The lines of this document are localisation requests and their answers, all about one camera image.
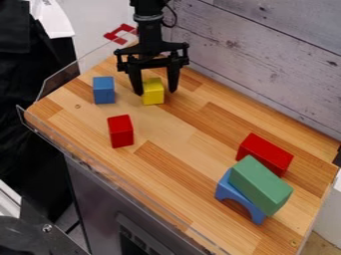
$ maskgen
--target yellow cube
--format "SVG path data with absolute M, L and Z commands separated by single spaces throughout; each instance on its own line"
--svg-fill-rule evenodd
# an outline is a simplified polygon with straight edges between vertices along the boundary
M 144 94 L 142 98 L 146 106 L 164 103 L 165 89 L 161 78 L 151 78 L 144 81 Z

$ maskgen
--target blue cube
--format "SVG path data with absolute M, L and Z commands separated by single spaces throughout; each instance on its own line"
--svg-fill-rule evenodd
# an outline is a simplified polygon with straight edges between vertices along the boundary
M 94 77 L 93 90 L 96 105 L 115 102 L 115 82 L 113 77 Z

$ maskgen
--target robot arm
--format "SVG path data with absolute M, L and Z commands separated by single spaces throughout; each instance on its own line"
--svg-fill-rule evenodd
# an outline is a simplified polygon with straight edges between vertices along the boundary
M 189 64 L 187 43 L 169 43 L 163 41 L 162 24 L 164 22 L 163 9 L 170 0 L 131 0 L 135 7 L 134 20 L 139 25 L 139 43 L 132 47 L 117 50 L 118 70 L 126 72 L 132 82 L 137 95 L 144 93 L 142 69 L 168 69 L 169 90 L 173 93 L 177 89 L 179 71 Z M 161 53 L 170 52 L 168 57 L 157 58 Z M 122 56 L 128 55 L 126 62 Z

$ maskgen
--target green rectangular block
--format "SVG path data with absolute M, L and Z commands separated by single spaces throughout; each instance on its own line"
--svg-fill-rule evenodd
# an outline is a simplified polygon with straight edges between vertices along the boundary
M 251 155 L 232 168 L 229 183 L 267 216 L 278 211 L 293 191 L 291 186 Z

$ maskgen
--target person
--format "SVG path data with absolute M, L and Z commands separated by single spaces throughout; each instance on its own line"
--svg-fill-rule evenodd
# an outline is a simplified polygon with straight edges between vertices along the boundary
M 27 1 L 0 1 L 0 178 L 55 221 L 71 203 L 63 155 L 20 122 L 45 79 L 76 60 L 72 38 L 50 39 Z

